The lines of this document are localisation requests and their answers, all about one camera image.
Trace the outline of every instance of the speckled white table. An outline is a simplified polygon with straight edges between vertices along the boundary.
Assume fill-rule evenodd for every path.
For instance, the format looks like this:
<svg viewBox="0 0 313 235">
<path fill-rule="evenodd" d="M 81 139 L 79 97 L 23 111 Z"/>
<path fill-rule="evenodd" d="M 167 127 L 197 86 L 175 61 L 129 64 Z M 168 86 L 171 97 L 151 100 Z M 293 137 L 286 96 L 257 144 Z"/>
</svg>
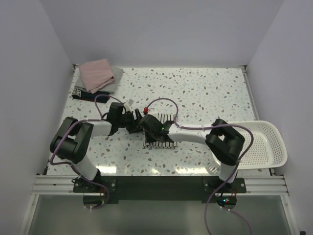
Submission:
<svg viewBox="0 0 313 235">
<path fill-rule="evenodd" d="M 133 108 L 143 110 L 150 101 L 168 97 L 179 104 L 179 121 L 187 124 L 211 124 L 216 118 L 226 121 L 254 120 L 241 69 L 206 68 L 123 68 L 124 74 L 115 97 L 133 99 Z M 79 77 L 76 69 L 65 117 L 99 118 L 93 102 L 72 99 L 71 91 Z M 99 104 L 105 113 L 113 99 Z M 173 114 L 170 102 L 153 104 L 159 112 Z M 143 134 L 128 134 L 120 129 L 110 137 L 90 140 L 87 155 L 103 175 L 216 175 L 219 166 L 208 147 L 182 142 L 176 149 L 143 148 Z M 47 175 L 73 175 L 66 165 L 48 165 Z M 268 169 L 241 170 L 239 175 L 269 175 Z"/>
</svg>

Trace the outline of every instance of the white wall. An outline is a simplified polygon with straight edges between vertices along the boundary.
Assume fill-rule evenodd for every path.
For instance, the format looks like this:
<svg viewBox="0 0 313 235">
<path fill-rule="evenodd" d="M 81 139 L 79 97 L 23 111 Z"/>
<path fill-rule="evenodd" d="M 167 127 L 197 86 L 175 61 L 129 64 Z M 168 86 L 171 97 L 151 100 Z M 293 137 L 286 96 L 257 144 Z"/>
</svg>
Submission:
<svg viewBox="0 0 313 235">
<path fill-rule="evenodd" d="M 18 234 L 71 83 L 38 0 L 0 1 L 0 234 Z"/>
<path fill-rule="evenodd" d="M 261 119 L 280 130 L 285 174 L 299 226 L 313 231 L 313 1 L 285 0 L 248 65 Z"/>
<path fill-rule="evenodd" d="M 283 0 L 40 0 L 72 63 L 237 66 Z"/>
</svg>

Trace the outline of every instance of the black base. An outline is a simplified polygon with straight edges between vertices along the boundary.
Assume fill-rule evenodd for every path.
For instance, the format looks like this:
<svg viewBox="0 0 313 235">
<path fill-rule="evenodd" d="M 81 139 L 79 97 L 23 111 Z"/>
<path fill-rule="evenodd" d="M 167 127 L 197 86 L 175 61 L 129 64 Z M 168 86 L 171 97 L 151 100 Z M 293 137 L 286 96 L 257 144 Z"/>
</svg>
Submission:
<svg viewBox="0 0 313 235">
<path fill-rule="evenodd" d="M 110 204 L 119 200 L 202 201 L 205 203 L 222 181 L 218 176 L 101 176 L 110 192 Z M 219 192 L 246 193 L 245 180 L 236 178 Z M 99 192 L 99 187 L 75 184 L 73 192 Z"/>
</svg>

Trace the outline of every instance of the white tray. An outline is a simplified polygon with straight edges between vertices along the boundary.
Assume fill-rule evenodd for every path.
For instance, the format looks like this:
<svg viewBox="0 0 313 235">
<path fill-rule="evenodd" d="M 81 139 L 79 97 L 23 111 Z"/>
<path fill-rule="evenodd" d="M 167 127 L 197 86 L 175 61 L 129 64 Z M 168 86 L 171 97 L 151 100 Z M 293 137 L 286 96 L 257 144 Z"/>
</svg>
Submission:
<svg viewBox="0 0 313 235">
<path fill-rule="evenodd" d="M 260 169 L 282 166 L 287 161 L 287 151 L 277 128 L 267 121 L 232 122 L 247 127 L 254 135 L 251 149 L 242 158 L 238 169 Z M 246 139 L 243 151 L 250 143 L 251 137 L 247 131 L 235 128 Z M 218 165 L 221 162 L 213 155 Z"/>
</svg>

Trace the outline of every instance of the white connector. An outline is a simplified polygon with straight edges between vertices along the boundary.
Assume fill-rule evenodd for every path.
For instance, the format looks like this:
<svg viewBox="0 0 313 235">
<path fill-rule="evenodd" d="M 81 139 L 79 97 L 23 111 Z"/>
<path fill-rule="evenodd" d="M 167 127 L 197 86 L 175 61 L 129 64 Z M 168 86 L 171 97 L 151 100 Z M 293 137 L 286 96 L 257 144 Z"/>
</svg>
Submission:
<svg viewBox="0 0 313 235">
<path fill-rule="evenodd" d="M 127 111 L 131 111 L 132 110 L 132 105 L 133 105 L 134 101 L 132 99 L 129 99 L 127 100 L 125 103 L 124 103 L 124 107 L 126 109 L 126 112 Z"/>
</svg>

